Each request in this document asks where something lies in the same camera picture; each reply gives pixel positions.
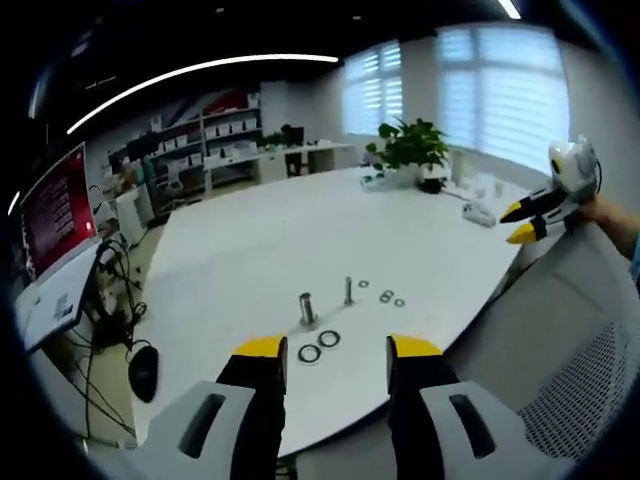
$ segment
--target small metal ring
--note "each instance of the small metal ring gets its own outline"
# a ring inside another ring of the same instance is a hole
[[[308,350],[312,350],[314,352],[314,357],[311,360],[305,358],[303,355],[303,353]],[[301,346],[300,350],[298,350],[298,360],[306,365],[313,365],[314,363],[316,363],[318,360],[320,360],[320,355],[322,355],[320,347],[318,347],[317,345],[312,345],[310,343]]]
[[[333,336],[333,342],[327,342],[326,336]],[[324,348],[334,348],[340,343],[340,334],[335,330],[325,330],[318,335],[318,345]]]

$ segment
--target metal bolt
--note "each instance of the metal bolt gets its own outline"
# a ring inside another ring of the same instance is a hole
[[[351,277],[347,277],[344,281],[344,304],[345,306],[353,305],[353,297],[351,296]]]
[[[313,308],[311,308],[311,294],[309,292],[305,292],[300,295],[299,300],[300,311],[302,312],[300,323],[307,328],[315,328],[315,323],[318,320],[318,317],[313,313]]]

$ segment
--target window blind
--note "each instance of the window blind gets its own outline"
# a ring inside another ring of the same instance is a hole
[[[377,135],[383,123],[402,117],[400,46],[392,42],[345,61],[344,133]]]
[[[553,34],[531,27],[439,33],[439,123],[447,141],[548,173],[569,136],[569,95]]]

